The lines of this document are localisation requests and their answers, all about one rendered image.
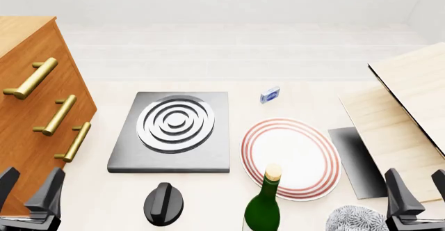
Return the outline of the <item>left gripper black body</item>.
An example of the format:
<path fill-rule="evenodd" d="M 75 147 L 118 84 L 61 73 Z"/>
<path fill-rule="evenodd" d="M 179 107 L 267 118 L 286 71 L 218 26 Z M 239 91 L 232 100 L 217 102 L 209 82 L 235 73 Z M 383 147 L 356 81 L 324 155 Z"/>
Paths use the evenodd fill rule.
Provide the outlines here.
<path fill-rule="evenodd" d="M 0 231 L 57 231 L 61 214 L 31 214 L 31 216 L 0 216 Z"/>

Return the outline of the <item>wooden cabinet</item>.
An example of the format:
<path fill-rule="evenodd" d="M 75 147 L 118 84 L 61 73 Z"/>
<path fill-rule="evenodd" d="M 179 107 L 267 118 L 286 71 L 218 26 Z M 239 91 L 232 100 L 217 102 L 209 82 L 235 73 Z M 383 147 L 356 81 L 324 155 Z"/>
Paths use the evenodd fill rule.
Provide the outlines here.
<path fill-rule="evenodd" d="M 24 100 L 4 95 L 18 88 L 35 72 L 34 62 L 53 57 L 58 65 Z M 33 132 L 44 127 L 59 110 L 57 99 L 77 97 L 53 136 Z M 97 107 L 59 30 L 54 16 L 0 16 L 0 174 L 9 167 L 20 176 L 8 195 L 1 215 L 26 216 L 24 206 L 54 168 L 65 162 L 54 155 L 66 153 L 76 131 L 90 122 Z"/>

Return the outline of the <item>green glass bottle with cork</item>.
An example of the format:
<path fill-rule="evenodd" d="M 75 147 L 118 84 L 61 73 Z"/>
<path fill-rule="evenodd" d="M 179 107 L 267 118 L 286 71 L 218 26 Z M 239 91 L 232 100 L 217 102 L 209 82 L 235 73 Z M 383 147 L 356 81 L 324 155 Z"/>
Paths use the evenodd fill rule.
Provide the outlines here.
<path fill-rule="evenodd" d="M 280 209 L 276 201 L 282 168 L 268 164 L 260 193 L 248 203 L 243 217 L 242 231 L 277 231 Z"/>

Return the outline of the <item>white plate with red rings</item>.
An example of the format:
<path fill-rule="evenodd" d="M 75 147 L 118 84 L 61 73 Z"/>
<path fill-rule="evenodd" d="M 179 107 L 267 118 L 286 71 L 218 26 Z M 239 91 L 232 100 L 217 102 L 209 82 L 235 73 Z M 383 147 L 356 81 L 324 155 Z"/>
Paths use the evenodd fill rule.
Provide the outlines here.
<path fill-rule="evenodd" d="M 269 118 L 248 128 L 240 142 L 240 160 L 258 186 L 268 164 L 280 166 L 277 197 L 291 201 L 325 197 L 341 179 L 341 158 L 332 142 L 292 118 Z"/>

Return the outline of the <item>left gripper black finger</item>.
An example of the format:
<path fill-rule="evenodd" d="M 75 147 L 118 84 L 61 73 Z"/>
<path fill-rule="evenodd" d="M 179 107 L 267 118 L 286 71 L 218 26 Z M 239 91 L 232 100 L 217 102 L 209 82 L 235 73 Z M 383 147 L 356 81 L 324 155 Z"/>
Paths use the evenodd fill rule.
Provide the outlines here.
<path fill-rule="evenodd" d="M 61 168 L 50 172 L 38 191 L 24 203 L 31 215 L 61 216 L 60 197 L 64 179 L 65 172 Z"/>
<path fill-rule="evenodd" d="M 13 167 L 7 168 L 0 174 L 0 211 L 19 176 L 20 172 Z"/>

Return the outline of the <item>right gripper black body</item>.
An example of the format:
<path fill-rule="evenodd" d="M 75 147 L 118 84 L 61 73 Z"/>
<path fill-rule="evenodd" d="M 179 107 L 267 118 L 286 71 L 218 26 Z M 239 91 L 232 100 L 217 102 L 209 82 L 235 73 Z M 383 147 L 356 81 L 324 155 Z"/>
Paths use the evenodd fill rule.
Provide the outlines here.
<path fill-rule="evenodd" d="M 387 213 L 389 231 L 445 231 L 445 220 L 418 219 L 418 212 Z"/>

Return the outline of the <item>small blue and white box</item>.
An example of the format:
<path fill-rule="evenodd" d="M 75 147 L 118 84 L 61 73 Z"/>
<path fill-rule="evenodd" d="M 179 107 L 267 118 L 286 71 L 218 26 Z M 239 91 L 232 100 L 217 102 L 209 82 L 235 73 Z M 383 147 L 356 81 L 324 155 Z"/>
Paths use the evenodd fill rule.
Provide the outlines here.
<path fill-rule="evenodd" d="M 267 103 L 273 99 L 275 99 L 276 97 L 278 97 L 280 94 L 280 87 L 276 86 L 274 88 L 270 88 L 268 90 L 266 90 L 265 92 L 260 94 L 260 102 L 262 104 Z"/>

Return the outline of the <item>flat grey stove plate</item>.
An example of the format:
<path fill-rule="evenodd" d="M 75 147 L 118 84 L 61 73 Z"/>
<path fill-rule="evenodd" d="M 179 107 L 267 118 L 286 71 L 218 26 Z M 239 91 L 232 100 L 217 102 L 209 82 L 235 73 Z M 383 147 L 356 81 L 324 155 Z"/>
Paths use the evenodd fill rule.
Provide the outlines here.
<path fill-rule="evenodd" d="M 228 173 L 228 93 L 137 93 L 107 170 L 110 173 Z"/>

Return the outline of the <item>grey patterned bowl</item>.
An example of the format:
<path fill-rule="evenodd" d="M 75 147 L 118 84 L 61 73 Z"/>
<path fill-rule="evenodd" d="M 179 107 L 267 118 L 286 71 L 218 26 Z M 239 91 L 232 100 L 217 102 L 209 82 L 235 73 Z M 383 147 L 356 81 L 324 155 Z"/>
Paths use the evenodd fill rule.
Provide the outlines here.
<path fill-rule="evenodd" d="M 386 218 L 373 209 L 345 205 L 328 217 L 325 231 L 389 231 Z"/>

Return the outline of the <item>round black stove knob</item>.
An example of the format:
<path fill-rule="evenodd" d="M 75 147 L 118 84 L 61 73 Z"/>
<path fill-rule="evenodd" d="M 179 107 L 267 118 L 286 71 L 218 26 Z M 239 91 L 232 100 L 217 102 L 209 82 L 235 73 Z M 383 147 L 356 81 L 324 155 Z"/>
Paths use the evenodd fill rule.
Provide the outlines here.
<path fill-rule="evenodd" d="M 184 199 L 181 192 L 168 182 L 160 183 L 145 199 L 145 218 L 154 226 L 173 224 L 182 214 Z"/>

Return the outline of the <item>pale wood box-shaped appliance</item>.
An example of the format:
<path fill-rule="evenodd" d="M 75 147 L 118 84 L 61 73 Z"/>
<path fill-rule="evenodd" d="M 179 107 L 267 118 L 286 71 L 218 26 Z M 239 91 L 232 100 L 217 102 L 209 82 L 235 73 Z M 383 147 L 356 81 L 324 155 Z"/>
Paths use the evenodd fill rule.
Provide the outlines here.
<path fill-rule="evenodd" d="M 340 101 L 380 173 L 396 169 L 420 202 L 442 199 L 431 175 L 445 170 L 445 42 L 369 63 L 379 84 Z"/>

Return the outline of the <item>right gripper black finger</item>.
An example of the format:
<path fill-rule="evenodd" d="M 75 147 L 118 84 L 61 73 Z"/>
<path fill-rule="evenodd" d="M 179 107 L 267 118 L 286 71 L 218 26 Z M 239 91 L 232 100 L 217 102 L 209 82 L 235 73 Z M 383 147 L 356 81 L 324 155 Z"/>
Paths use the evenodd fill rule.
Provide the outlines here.
<path fill-rule="evenodd" d="M 445 170 L 439 169 L 431 175 L 431 178 L 445 202 Z"/>
<path fill-rule="evenodd" d="M 385 173 L 388 193 L 387 217 L 417 216 L 425 207 L 412 195 L 395 168 Z"/>

